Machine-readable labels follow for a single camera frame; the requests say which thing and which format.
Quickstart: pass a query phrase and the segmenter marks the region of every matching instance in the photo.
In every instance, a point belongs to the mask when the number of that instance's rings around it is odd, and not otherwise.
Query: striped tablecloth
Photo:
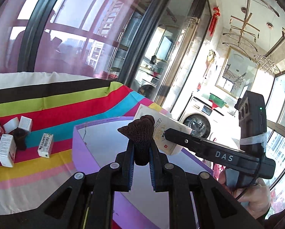
[[[0,215],[38,207],[74,172],[75,125],[117,116],[134,116],[139,104],[160,106],[118,83],[100,79],[22,86],[0,90],[0,124],[15,116],[33,119],[26,151],[17,151],[13,168],[0,164]],[[49,159],[39,157],[43,133],[54,135]]]

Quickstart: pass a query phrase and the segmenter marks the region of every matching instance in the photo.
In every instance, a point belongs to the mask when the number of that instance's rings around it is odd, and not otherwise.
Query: gold mirror frame
[[[242,51],[240,51],[240,50],[238,50],[238,49],[236,49],[236,48],[234,48],[234,47],[229,46],[228,51],[227,51],[226,58],[225,58],[225,60],[224,60],[224,63],[223,63],[223,66],[222,66],[220,75],[219,75],[219,77],[218,77],[218,79],[217,79],[217,82],[216,82],[215,86],[216,86],[217,88],[223,90],[225,93],[229,94],[229,95],[232,96],[233,98],[238,99],[239,97],[236,97],[234,94],[232,94],[231,92],[227,91],[226,89],[224,89],[224,88],[222,88],[221,86],[218,85],[219,79],[223,76],[223,73],[224,73],[225,67],[226,67],[226,65],[227,65],[228,58],[229,58],[229,55],[230,55],[230,51],[231,51],[231,50],[234,50],[234,51],[240,53],[242,56],[248,58],[249,60],[251,60],[252,62],[254,62],[254,63],[256,63],[256,64],[257,64],[257,62],[256,62],[254,59],[249,58],[249,56],[246,56],[245,53],[243,53]]]

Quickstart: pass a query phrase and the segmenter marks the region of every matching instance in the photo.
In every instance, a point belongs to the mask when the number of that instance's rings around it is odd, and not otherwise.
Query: green stripe
[[[60,107],[68,104],[105,97],[110,92],[120,88],[122,85],[123,84],[118,82],[111,82],[110,87],[84,90],[64,95],[53,95],[43,98],[2,103],[0,104],[0,117],[40,111],[43,109]]]

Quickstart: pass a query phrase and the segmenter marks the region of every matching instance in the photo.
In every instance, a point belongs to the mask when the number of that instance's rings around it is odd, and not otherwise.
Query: washing machine door
[[[209,120],[202,114],[191,114],[183,122],[192,128],[191,135],[207,139],[210,134]]]

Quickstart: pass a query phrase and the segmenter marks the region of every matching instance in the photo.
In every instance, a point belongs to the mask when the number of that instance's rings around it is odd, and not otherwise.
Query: hand
[[[222,171],[218,182],[233,196],[237,197],[244,189],[237,189],[234,192],[225,185],[225,171]],[[239,202],[249,202],[246,210],[255,218],[264,215],[270,207],[270,190],[262,178],[258,178],[256,185],[249,187],[245,194],[239,198]]]

